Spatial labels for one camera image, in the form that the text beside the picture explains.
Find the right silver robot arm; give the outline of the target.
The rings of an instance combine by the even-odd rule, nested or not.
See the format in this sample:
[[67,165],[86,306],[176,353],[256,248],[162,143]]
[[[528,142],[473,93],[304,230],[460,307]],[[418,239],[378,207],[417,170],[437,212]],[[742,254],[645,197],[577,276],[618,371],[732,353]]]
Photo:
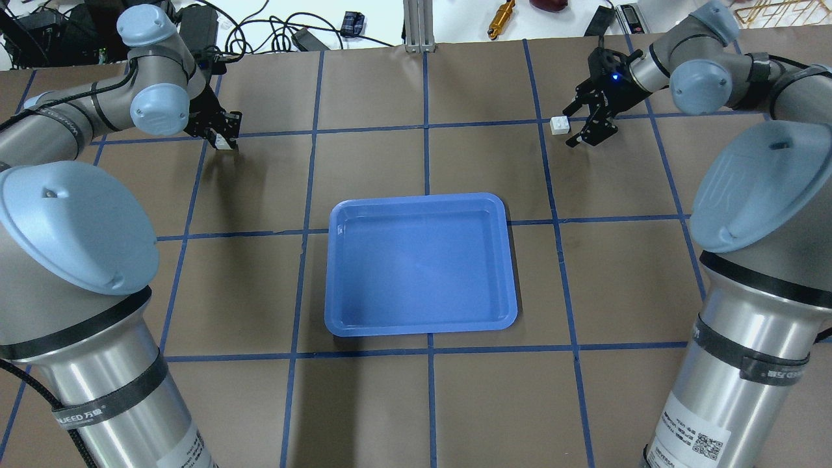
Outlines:
[[710,281],[642,467],[752,467],[830,319],[830,67],[728,53],[740,27],[710,1],[626,55],[603,38],[566,116],[568,146],[616,133],[618,113],[668,89],[697,116],[762,111],[699,184],[690,234]]

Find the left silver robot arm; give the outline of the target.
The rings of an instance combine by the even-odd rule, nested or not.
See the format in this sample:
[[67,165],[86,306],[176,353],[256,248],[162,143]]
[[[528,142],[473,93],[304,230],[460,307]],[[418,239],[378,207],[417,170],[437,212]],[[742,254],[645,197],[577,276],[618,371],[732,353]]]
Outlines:
[[78,157],[137,127],[234,148],[226,112],[153,4],[116,23],[122,77],[26,101],[2,124],[2,368],[51,406],[89,467],[216,467],[143,317],[157,234],[121,181]]

